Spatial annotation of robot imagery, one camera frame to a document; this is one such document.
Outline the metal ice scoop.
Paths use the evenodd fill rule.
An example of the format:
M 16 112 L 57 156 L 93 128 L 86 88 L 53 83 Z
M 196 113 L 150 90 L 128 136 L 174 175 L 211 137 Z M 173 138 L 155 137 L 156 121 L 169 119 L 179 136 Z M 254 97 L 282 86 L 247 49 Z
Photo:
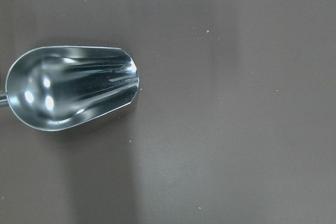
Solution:
M 9 68 L 1 106 L 29 127 L 55 132 L 131 104 L 138 90 L 137 66 L 120 48 L 39 47 Z

